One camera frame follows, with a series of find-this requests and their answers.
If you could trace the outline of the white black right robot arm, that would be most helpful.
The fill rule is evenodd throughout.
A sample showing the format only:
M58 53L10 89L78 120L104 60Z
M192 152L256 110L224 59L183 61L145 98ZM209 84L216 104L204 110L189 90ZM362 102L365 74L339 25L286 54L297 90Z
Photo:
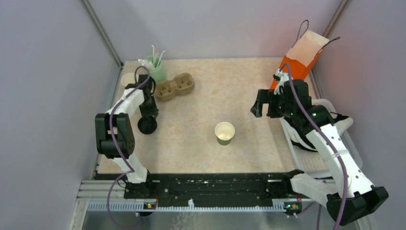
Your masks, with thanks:
M282 178L281 192L286 197L305 195L324 206L337 226L345 226L375 212L389 197L383 186L375 186L360 170L342 141L334 118L323 105L314 105L304 80L294 80L277 70L275 89L260 89L251 112L280 118L306 145L318 152L335 183L326 184L301 170Z

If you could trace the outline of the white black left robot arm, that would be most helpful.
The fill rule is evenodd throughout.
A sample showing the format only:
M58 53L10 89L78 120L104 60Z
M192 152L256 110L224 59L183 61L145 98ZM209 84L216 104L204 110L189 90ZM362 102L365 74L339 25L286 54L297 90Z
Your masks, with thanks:
M146 75L128 84L118 102L107 112L95 116L96 148L99 154L115 162L126 174L128 182L136 184L135 192L142 198L153 194L154 186L147 181L148 170L135 153L135 136L131 117L137 110L141 118L139 131L149 135L157 129L158 108L154 99L154 80Z

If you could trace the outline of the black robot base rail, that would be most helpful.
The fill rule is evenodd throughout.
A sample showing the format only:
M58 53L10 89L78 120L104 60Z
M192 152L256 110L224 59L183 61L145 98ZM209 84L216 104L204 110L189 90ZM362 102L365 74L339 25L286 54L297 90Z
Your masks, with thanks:
M151 173L146 185L131 185L126 177L124 198L147 198L158 207L271 207L278 199L302 201L304 195L288 192L283 173Z

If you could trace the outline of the green paper coffee cup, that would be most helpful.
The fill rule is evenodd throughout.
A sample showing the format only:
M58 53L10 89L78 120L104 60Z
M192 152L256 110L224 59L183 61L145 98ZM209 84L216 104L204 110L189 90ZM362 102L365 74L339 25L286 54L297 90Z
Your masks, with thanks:
M222 145L230 144L232 138L234 137L236 131L235 127L229 122L220 122L216 125L214 133L217 139L217 142Z

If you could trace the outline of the stack of green paper cups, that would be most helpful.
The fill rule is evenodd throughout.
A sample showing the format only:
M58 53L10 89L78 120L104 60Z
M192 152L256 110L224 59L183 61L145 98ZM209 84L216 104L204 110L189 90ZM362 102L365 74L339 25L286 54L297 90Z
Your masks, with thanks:
M127 74L124 74L121 79L120 79L120 84L122 87L125 89L129 84L135 84L138 80L138 74L135 74L134 72L130 72Z

